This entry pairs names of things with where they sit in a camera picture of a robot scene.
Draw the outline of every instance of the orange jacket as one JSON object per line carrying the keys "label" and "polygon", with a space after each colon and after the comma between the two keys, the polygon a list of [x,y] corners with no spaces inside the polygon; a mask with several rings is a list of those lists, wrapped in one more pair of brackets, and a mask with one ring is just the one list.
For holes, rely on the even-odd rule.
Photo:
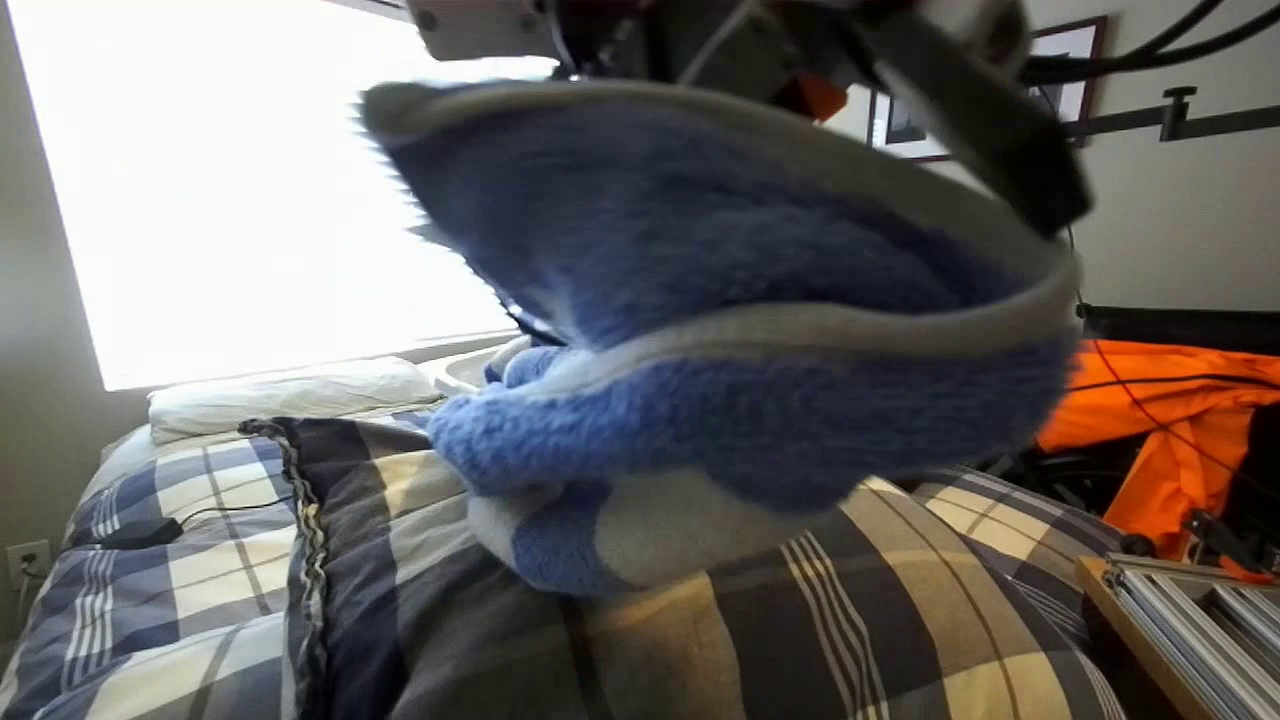
{"label": "orange jacket", "polygon": [[1041,447],[1147,437],[1103,522],[1147,537],[1163,561],[1184,561],[1184,522],[1195,510],[1223,511],[1258,404],[1280,404],[1275,358],[1088,339]]}

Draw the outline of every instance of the bed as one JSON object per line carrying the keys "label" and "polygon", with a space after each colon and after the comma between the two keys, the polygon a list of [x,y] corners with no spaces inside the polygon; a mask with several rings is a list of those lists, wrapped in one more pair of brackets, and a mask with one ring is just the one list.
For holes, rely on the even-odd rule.
{"label": "bed", "polygon": [[984,473],[869,480],[648,594],[518,583],[425,431],[492,358],[154,393],[0,715],[1124,715],[1072,581],[1114,537]]}

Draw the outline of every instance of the window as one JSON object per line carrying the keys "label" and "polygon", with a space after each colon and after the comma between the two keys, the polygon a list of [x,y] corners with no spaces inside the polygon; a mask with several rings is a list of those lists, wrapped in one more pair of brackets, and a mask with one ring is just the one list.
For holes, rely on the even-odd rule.
{"label": "window", "polygon": [[436,64],[410,24],[325,0],[13,0],[13,19],[106,390],[506,330],[410,234],[354,96],[551,60]]}

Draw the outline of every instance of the white wall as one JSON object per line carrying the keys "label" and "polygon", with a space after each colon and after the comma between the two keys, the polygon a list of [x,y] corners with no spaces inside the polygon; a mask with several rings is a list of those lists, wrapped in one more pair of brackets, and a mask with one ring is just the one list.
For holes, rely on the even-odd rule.
{"label": "white wall", "polygon": [[[96,453],[138,417],[138,396],[106,396],[96,376],[0,0],[0,550],[55,543]],[[13,597],[0,576],[0,645],[13,635]]]}
{"label": "white wall", "polygon": [[[1216,38],[1275,0],[1228,0],[1188,40]],[[1029,0],[1051,30],[1112,17],[1103,52],[1124,52],[1169,30],[1193,0]],[[1218,58],[1106,78],[1096,117],[1163,104],[1163,88],[1195,86],[1193,117],[1280,104],[1280,30]],[[838,127],[862,138],[862,109]],[[1159,144],[1154,127],[1096,138],[1083,150],[1096,213],[1077,226],[1083,301],[1121,309],[1258,309],[1280,312],[1280,127]]]}

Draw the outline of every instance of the bright window light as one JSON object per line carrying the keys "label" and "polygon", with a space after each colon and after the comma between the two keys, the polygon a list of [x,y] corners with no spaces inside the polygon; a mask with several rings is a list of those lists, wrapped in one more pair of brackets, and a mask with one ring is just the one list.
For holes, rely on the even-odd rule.
{"label": "bright window light", "polygon": [[354,96],[551,60],[436,64],[410,24],[325,0],[13,0],[13,19],[106,390],[512,330],[410,237]]}

